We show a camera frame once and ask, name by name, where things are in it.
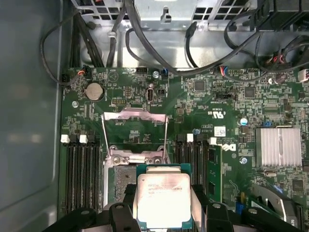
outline connector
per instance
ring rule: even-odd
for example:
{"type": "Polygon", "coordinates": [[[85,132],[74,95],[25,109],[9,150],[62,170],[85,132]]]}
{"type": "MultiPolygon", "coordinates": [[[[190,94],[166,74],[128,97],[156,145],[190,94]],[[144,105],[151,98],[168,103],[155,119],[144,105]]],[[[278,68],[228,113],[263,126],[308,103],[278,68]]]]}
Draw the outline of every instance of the connector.
{"type": "Polygon", "coordinates": [[[298,80],[299,82],[306,82],[309,80],[309,70],[303,69],[298,72],[298,80]]]}

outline white sticker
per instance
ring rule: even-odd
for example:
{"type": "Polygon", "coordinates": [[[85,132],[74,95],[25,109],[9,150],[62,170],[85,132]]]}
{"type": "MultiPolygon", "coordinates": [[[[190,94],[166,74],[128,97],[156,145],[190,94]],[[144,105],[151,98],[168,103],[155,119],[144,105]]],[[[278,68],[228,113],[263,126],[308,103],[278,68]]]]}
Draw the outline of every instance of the white sticker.
{"type": "Polygon", "coordinates": [[[225,127],[214,127],[214,136],[225,137],[226,136],[225,127]]]}

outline metal bracket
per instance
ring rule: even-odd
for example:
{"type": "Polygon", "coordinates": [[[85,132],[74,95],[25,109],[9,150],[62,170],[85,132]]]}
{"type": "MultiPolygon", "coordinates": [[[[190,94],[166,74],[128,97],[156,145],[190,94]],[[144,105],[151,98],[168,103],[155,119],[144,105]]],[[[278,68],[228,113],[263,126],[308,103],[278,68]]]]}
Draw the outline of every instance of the metal bracket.
{"type": "Polygon", "coordinates": [[[135,0],[142,28],[187,30],[191,25],[197,0],[135,0]]]}
{"type": "Polygon", "coordinates": [[[144,121],[157,121],[157,122],[165,123],[164,146],[163,146],[162,158],[166,158],[166,154],[167,154],[166,143],[167,143],[167,133],[168,133],[168,123],[169,123],[169,118],[167,117],[167,115],[150,114],[147,110],[144,110],[142,108],[125,108],[119,113],[104,112],[101,117],[102,117],[102,126],[103,126],[103,132],[104,132],[104,138],[105,138],[105,144],[107,148],[108,157],[111,157],[112,154],[115,154],[115,153],[117,154],[117,152],[119,153],[120,151],[117,150],[117,152],[115,152],[114,147],[109,146],[108,141],[107,141],[105,121],[119,120],[119,119],[128,120],[130,118],[137,117],[144,121]]]}
{"type": "Polygon", "coordinates": [[[167,115],[151,114],[147,110],[144,110],[142,108],[125,108],[119,113],[104,112],[101,115],[101,118],[105,138],[105,145],[107,150],[107,157],[104,161],[104,174],[103,174],[104,176],[103,206],[106,206],[108,203],[109,168],[117,165],[129,165],[132,163],[146,163],[146,164],[161,164],[166,162],[170,163],[166,149],[169,118],[167,117],[167,115]],[[141,153],[133,153],[130,150],[118,150],[115,145],[109,146],[105,128],[105,121],[128,120],[133,117],[137,117],[144,121],[154,121],[164,123],[165,124],[164,145],[159,146],[159,148],[156,151],[143,151],[141,153]]]}

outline screw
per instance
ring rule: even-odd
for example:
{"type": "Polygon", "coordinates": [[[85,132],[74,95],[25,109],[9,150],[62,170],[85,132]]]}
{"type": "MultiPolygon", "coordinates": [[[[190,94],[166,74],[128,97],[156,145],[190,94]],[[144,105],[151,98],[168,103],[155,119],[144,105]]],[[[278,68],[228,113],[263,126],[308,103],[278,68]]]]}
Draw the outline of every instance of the screw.
{"type": "Polygon", "coordinates": [[[239,162],[240,162],[241,164],[246,164],[246,163],[248,162],[248,160],[247,160],[246,157],[241,157],[239,162]]]}
{"type": "Polygon", "coordinates": [[[257,214],[257,210],[256,209],[248,209],[248,212],[252,213],[252,214],[257,214]]]}
{"type": "Polygon", "coordinates": [[[220,208],[221,208],[221,205],[220,205],[220,204],[217,204],[217,203],[212,204],[212,206],[215,207],[216,209],[220,209],[220,208]]]}
{"type": "Polygon", "coordinates": [[[153,72],[153,78],[158,79],[160,77],[160,73],[158,71],[153,72]]]}
{"type": "Polygon", "coordinates": [[[119,158],[119,157],[115,157],[112,161],[113,161],[115,164],[118,164],[118,163],[120,163],[120,158],[119,158]]]}
{"type": "Polygon", "coordinates": [[[85,210],[85,211],[83,211],[81,214],[82,215],[86,215],[86,214],[89,214],[90,212],[88,211],[88,210],[85,210]]]}
{"type": "Polygon", "coordinates": [[[78,101],[72,101],[72,106],[73,106],[73,108],[77,108],[78,107],[78,101]]]}
{"type": "Polygon", "coordinates": [[[204,29],[204,25],[202,25],[202,24],[198,25],[198,27],[197,27],[198,31],[202,31],[203,29],[204,29]]]}

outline ram slot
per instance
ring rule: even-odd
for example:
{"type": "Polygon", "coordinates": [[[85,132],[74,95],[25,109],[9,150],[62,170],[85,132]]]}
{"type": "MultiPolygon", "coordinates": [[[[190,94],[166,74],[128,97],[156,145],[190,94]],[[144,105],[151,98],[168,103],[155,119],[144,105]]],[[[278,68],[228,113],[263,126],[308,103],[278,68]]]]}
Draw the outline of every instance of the ram slot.
{"type": "Polygon", "coordinates": [[[84,207],[89,208],[90,207],[90,201],[89,201],[89,192],[90,192],[90,149],[85,150],[84,154],[84,207]]]}
{"type": "Polygon", "coordinates": [[[98,186],[99,186],[99,148],[97,145],[91,147],[93,150],[93,187],[92,187],[92,205],[95,210],[98,210],[98,186]]]}
{"type": "Polygon", "coordinates": [[[72,195],[72,198],[71,198],[71,204],[72,204],[72,207],[71,207],[71,210],[74,210],[75,209],[75,192],[76,192],[76,153],[77,153],[77,147],[78,145],[77,144],[74,144],[73,145],[73,150],[72,150],[72,192],[71,192],[71,195],[72,195]]]}
{"type": "Polygon", "coordinates": [[[196,169],[196,160],[195,157],[193,155],[194,153],[194,145],[191,142],[187,142],[187,146],[186,146],[186,162],[185,163],[190,163],[191,165],[191,184],[195,183],[195,174],[197,172],[196,169]]]}
{"type": "Polygon", "coordinates": [[[201,151],[202,151],[202,142],[196,141],[194,142],[194,154],[193,154],[193,159],[194,159],[194,167],[195,167],[195,173],[193,173],[193,179],[194,182],[193,184],[202,184],[202,162],[199,162],[200,159],[202,159],[201,156],[201,151]]]}
{"type": "Polygon", "coordinates": [[[66,214],[72,210],[72,168],[73,168],[73,144],[68,144],[67,147],[67,170],[66,170],[66,214]]]}
{"type": "Polygon", "coordinates": [[[203,141],[202,143],[202,185],[203,189],[206,193],[206,188],[207,188],[207,162],[208,162],[208,143],[207,141],[203,141]]]}
{"type": "Polygon", "coordinates": [[[182,157],[183,157],[183,143],[177,142],[175,163],[181,163],[182,157]]]}
{"type": "Polygon", "coordinates": [[[93,189],[93,149],[89,149],[90,150],[90,155],[89,155],[89,176],[88,176],[88,181],[89,181],[89,204],[90,204],[90,208],[94,208],[93,206],[93,202],[92,202],[92,189],[93,189]]]}
{"type": "Polygon", "coordinates": [[[80,208],[80,196],[81,196],[81,165],[80,165],[80,157],[82,153],[83,147],[80,145],[76,149],[75,153],[75,201],[74,207],[75,209],[80,208]]]}

